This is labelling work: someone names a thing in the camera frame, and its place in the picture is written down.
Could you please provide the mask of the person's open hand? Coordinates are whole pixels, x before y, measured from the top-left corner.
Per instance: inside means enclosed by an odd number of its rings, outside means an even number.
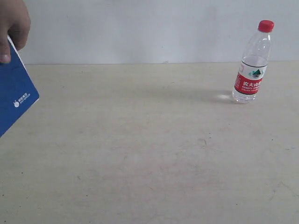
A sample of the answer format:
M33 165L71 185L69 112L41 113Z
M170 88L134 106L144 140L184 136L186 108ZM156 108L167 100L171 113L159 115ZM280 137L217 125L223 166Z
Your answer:
M21 50L27 43L31 27L28 9L23 0L2 0L0 2L0 62L11 60L10 37L15 48Z

